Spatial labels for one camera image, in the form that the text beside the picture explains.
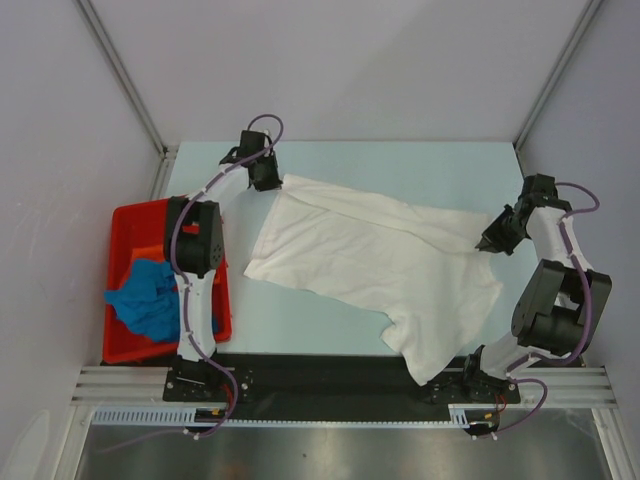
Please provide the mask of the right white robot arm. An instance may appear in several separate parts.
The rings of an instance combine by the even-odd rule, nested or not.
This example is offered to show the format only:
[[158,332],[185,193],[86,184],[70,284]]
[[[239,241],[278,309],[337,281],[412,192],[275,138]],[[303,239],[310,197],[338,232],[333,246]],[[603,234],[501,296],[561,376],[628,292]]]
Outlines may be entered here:
[[509,333],[465,360],[461,388],[473,402],[488,402],[516,387],[518,373],[537,362],[572,363],[594,336],[612,279],[582,252],[574,232],[581,212],[561,199],[561,186],[552,176],[526,177],[516,203],[505,206],[476,246],[511,255],[529,240],[538,265],[515,305]]

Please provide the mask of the white t shirt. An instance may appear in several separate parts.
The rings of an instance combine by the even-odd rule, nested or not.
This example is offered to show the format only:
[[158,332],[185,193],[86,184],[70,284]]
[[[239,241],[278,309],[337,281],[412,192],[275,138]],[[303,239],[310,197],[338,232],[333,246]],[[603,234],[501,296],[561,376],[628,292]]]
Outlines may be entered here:
[[382,341],[424,386],[500,296],[489,254],[475,247],[488,222],[288,174],[244,274],[386,314]]

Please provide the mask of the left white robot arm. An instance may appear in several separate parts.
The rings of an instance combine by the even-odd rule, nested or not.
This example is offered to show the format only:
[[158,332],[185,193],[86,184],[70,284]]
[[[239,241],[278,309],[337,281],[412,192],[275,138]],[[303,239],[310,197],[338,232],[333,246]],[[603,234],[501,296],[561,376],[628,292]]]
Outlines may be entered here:
[[174,273],[179,295],[180,338],[168,371],[167,402],[211,401],[227,375],[212,364],[213,287],[225,265],[223,211],[246,190],[281,186],[274,151],[266,130],[244,130],[240,142],[219,163],[214,177],[189,196],[168,200],[164,255]]

